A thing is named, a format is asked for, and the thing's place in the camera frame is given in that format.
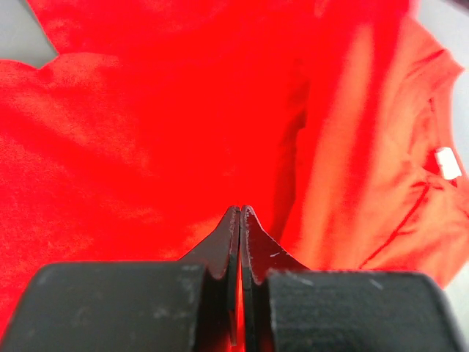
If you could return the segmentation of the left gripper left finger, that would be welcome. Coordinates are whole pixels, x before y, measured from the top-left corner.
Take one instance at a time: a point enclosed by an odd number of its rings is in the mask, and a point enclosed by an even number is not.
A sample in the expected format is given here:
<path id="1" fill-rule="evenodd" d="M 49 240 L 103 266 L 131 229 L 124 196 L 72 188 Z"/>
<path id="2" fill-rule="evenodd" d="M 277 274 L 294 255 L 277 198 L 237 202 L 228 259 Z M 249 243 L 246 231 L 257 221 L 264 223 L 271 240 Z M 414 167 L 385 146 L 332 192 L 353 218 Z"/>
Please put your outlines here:
<path id="1" fill-rule="evenodd" d="M 39 270 L 3 351 L 227 351 L 237 342 L 240 209 L 166 262 L 57 263 Z"/>

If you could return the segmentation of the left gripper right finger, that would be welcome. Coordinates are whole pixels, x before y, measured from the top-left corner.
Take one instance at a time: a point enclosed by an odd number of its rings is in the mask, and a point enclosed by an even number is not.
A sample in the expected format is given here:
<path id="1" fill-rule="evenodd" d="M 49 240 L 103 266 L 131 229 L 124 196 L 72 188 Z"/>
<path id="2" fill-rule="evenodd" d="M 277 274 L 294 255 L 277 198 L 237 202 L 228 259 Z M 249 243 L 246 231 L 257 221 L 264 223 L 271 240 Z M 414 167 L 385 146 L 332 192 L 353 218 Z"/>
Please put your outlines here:
<path id="1" fill-rule="evenodd" d="M 310 271 L 240 212 L 247 351 L 465 351 L 443 291 L 400 271 Z"/>

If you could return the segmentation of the red t shirt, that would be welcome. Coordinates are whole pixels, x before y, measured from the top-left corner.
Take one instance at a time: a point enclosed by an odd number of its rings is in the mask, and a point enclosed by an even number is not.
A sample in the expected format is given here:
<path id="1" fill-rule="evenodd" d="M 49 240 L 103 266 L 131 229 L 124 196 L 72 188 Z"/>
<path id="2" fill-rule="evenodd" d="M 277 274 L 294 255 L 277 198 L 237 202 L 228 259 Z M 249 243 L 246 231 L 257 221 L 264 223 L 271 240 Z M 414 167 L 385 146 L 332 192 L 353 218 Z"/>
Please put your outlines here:
<path id="1" fill-rule="evenodd" d="M 230 207 L 310 271 L 468 261 L 462 67 L 411 1 L 33 1 L 1 62 L 1 335 L 47 265 L 177 261 Z"/>

